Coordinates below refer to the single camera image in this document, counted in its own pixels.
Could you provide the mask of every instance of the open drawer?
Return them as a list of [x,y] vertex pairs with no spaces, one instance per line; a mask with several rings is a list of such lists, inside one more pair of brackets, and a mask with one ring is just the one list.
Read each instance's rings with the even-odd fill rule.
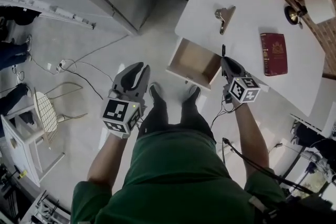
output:
[[221,71],[221,56],[185,38],[177,42],[167,72],[206,90]]

